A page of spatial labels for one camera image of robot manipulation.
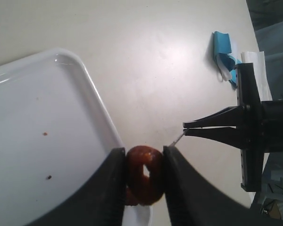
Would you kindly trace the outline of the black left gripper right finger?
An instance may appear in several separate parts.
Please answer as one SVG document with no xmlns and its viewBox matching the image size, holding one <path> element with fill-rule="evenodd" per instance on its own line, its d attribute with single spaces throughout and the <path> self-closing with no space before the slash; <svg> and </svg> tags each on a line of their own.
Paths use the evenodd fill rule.
<svg viewBox="0 0 283 226">
<path fill-rule="evenodd" d="M 213 185 L 174 146 L 163 147 L 165 197 L 173 226 L 248 226 L 248 210 Z"/>
</svg>

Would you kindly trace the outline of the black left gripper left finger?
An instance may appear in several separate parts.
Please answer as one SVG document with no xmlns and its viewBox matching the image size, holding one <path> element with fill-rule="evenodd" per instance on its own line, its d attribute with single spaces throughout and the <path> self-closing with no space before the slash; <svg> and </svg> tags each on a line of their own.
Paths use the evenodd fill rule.
<svg viewBox="0 0 283 226">
<path fill-rule="evenodd" d="M 126 197 L 125 150 L 114 148 L 87 182 L 34 226 L 120 226 Z"/>
</svg>

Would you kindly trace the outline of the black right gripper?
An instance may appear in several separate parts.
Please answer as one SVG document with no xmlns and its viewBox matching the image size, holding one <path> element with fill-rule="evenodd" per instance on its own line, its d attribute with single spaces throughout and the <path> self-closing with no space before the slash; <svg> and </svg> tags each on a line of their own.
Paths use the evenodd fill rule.
<svg viewBox="0 0 283 226">
<path fill-rule="evenodd" d="M 240 129 L 245 131 L 246 147 L 241 149 L 241 187 L 245 191 L 261 191 L 263 161 L 266 153 L 283 152 L 283 100 L 262 101 L 259 96 L 252 63 L 236 66 L 238 103 L 244 109 Z M 238 106 L 191 122 L 184 122 L 184 135 L 201 137 L 237 147 Z"/>
</svg>

